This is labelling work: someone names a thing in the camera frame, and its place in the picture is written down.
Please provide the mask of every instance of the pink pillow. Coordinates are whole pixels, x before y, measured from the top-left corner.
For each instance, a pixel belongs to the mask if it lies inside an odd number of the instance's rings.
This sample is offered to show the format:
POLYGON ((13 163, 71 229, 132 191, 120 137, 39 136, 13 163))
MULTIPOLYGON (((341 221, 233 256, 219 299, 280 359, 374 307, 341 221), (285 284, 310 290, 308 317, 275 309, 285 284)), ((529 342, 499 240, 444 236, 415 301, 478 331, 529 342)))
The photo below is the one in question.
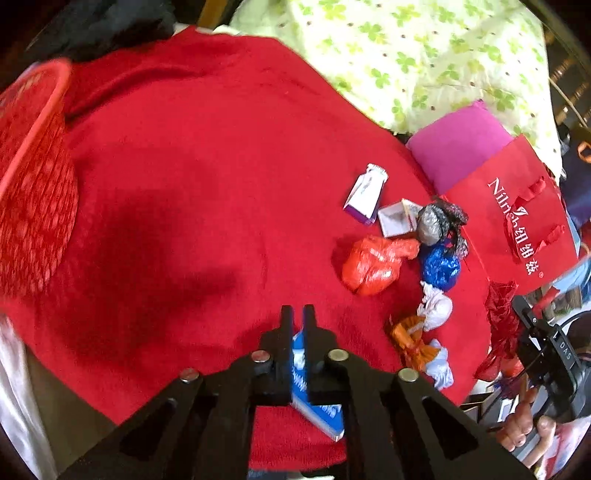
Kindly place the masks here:
POLYGON ((477 100, 419 130, 407 147, 435 191, 444 194, 512 140, 484 101, 477 100))

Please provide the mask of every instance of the red plastic bag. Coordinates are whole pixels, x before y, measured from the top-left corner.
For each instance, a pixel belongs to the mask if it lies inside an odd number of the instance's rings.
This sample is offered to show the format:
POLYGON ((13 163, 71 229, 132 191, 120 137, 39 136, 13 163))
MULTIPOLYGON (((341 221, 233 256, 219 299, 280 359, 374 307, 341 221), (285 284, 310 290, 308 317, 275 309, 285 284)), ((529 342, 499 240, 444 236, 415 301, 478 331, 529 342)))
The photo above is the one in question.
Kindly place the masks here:
POLYGON ((387 240, 369 236, 355 242, 343 265, 343 282, 359 295, 373 295, 385 290, 400 275, 403 258, 418 255, 415 239, 387 240))
POLYGON ((492 382, 501 369, 507 366, 517 354, 517 343, 523 325, 511 306, 517 284, 491 282, 489 285, 486 309, 491 324, 491 351, 476 369, 475 378, 492 382))

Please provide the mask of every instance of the metal screw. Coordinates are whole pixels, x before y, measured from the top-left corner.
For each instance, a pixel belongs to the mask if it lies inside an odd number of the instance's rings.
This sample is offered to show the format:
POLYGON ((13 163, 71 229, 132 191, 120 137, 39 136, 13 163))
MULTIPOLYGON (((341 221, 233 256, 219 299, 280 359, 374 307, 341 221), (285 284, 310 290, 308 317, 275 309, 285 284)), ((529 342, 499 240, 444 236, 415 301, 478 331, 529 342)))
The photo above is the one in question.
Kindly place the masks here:
POLYGON ((343 362, 349 358, 349 352, 340 348, 335 348, 329 352, 329 358, 333 362, 343 362))
POLYGON ((180 379, 185 383, 191 383, 199 378, 199 372, 194 368, 186 368, 180 374, 180 379))
POLYGON ((251 353, 252 360, 257 364, 263 364, 271 359, 271 354, 266 350, 257 350, 251 353))
POLYGON ((418 372, 412 368, 403 368, 398 372, 398 376, 405 382, 414 382, 418 378, 418 372))

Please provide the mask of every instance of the bag handle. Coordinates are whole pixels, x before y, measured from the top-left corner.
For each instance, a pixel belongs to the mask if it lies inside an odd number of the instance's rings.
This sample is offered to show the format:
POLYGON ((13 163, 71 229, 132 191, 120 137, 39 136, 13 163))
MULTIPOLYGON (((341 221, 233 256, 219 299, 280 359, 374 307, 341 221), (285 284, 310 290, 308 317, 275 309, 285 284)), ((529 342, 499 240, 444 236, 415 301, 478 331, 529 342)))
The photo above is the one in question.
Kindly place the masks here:
POLYGON ((521 243, 526 242, 527 238, 522 237, 525 234, 524 231, 519 231, 514 228, 512 223, 513 212, 524 207, 528 202, 536 198, 547 186, 547 180, 544 177, 540 177, 527 187, 522 195, 515 199, 509 213, 505 215, 505 233, 507 235, 507 240, 509 241, 509 247, 513 256, 520 262, 525 261, 526 258, 533 257, 543 248, 556 242, 566 231, 564 225, 556 225, 550 230, 550 233, 546 238, 544 238, 536 247, 533 247, 531 243, 525 243, 525 245, 520 246, 521 243))

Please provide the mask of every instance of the red ribbon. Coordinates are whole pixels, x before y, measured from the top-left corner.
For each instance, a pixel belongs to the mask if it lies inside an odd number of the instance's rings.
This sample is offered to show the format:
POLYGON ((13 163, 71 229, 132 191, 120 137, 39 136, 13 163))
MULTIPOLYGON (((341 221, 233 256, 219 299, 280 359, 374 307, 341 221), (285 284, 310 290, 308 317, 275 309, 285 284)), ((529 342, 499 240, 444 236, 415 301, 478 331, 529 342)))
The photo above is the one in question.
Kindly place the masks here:
MULTIPOLYGON (((519 260, 520 262, 525 261, 525 258, 519 254, 519 246, 517 245, 517 241, 515 240, 515 229, 513 228, 511 215, 514 211, 518 210, 519 208, 523 207, 526 203, 532 201, 536 198, 540 193, 544 191, 546 188, 547 183, 544 177, 540 177, 535 183, 530 185, 530 187, 523 192, 522 195, 518 196, 515 199, 515 202, 511 206, 511 210, 509 213, 505 215, 505 234, 509 241, 509 247, 513 256, 519 260)), ((529 257, 539 253, 543 248, 547 247, 548 245, 556 242, 566 231, 566 227, 564 225, 555 225, 550 233, 544 238, 535 248, 534 252, 529 255, 529 257)))

